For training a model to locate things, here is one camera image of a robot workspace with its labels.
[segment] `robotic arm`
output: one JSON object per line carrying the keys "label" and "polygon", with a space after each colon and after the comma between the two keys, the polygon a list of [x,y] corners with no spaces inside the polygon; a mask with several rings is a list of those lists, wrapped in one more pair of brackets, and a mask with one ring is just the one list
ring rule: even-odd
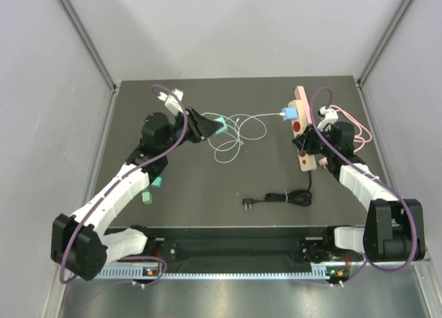
{"label": "robotic arm", "polygon": [[[173,92],[182,99],[181,91]],[[60,214],[52,224],[50,257],[55,263],[61,264],[71,236],[86,218],[66,261],[66,268],[84,280],[93,279],[104,265],[112,261],[133,254],[152,254],[151,250],[154,250],[155,239],[143,233],[142,227],[135,226],[123,232],[104,235],[124,207],[163,172],[168,160],[163,156],[145,167],[139,166],[170,149],[183,130],[185,134],[182,143],[199,143],[224,126],[221,122],[206,119],[194,109],[185,109],[188,121],[184,128],[183,110],[175,98],[163,93],[159,98],[175,115],[175,122],[169,123],[163,113],[148,115],[142,127],[140,143],[117,175],[90,202],[70,216]]]}
{"label": "robotic arm", "polygon": [[[297,105],[298,113],[305,113],[302,103]],[[353,250],[365,254],[373,262],[406,261],[412,250],[412,231],[402,204],[395,195],[372,180],[377,177],[371,173],[364,160],[354,154],[354,126],[338,121],[338,115],[332,108],[323,107],[318,114],[322,118],[318,129],[323,137],[364,173],[348,165],[330,149],[320,139],[312,124],[308,124],[304,132],[297,135],[292,142],[300,155],[325,156],[328,171],[348,188],[367,210],[365,227],[328,227],[323,237],[323,252],[338,254],[342,250]],[[413,260],[421,260],[425,256],[422,206],[415,199],[406,199],[405,203],[416,225],[417,249]]]}

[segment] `red circle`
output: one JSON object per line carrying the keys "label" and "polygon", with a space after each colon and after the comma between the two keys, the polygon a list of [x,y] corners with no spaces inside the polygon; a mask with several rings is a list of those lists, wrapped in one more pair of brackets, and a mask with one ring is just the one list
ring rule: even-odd
{"label": "red circle", "polygon": [[299,123],[299,121],[295,121],[293,123],[293,130],[298,132],[299,130],[301,130],[301,123]]}

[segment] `pink power strip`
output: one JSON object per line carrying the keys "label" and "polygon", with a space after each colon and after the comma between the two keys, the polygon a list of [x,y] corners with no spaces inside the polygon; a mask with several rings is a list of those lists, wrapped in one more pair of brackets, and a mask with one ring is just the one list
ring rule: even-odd
{"label": "pink power strip", "polygon": [[[295,100],[289,103],[289,107],[296,107],[298,110],[298,119],[291,121],[293,135],[297,138],[302,135],[307,126],[311,124],[310,106],[304,87],[296,87]],[[316,169],[316,160],[314,156],[298,151],[298,158],[301,171],[313,171]]]}

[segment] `white charging cable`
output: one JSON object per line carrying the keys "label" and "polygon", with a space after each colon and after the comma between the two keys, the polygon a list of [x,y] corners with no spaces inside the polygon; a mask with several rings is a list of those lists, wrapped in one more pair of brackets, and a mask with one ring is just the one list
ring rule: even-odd
{"label": "white charging cable", "polygon": [[[219,162],[220,164],[228,164],[228,163],[234,161],[235,158],[238,156],[238,154],[240,153],[240,150],[241,150],[241,146],[244,144],[245,140],[260,140],[261,138],[264,138],[266,136],[267,127],[264,124],[264,122],[258,118],[261,118],[264,116],[272,116],[272,115],[284,116],[284,113],[268,113],[268,114],[258,114],[258,115],[235,114],[232,116],[225,116],[222,114],[206,112],[206,113],[203,113],[202,115],[203,116],[212,115],[215,117],[224,118],[226,125],[227,125],[227,131],[225,131],[223,134],[227,134],[230,137],[232,137],[233,139],[229,140],[227,142],[223,142],[223,143],[219,144],[218,146],[214,146],[210,140],[208,140],[208,142],[209,142],[210,146],[212,147],[212,149],[215,150],[215,152],[213,153],[213,158],[217,162]],[[244,123],[246,123],[249,120],[258,121],[262,125],[262,127],[264,128],[264,133],[261,136],[251,138],[251,137],[246,137],[244,135],[241,135],[242,126],[244,125]],[[230,158],[228,160],[220,160],[218,158],[219,153],[228,152],[232,149],[235,149],[235,147],[236,147],[236,152],[232,158]]]}

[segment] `white panel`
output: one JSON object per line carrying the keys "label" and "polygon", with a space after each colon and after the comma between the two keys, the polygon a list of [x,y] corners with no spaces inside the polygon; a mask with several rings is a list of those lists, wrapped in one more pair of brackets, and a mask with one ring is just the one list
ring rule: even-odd
{"label": "white panel", "polygon": [[114,80],[355,75],[401,0],[71,0]]}
{"label": "white panel", "polygon": [[393,176],[422,202],[442,279],[442,0],[416,0],[366,83]]}
{"label": "white panel", "polygon": [[0,307],[37,317],[52,221],[81,206],[109,89],[56,0],[0,0]]}

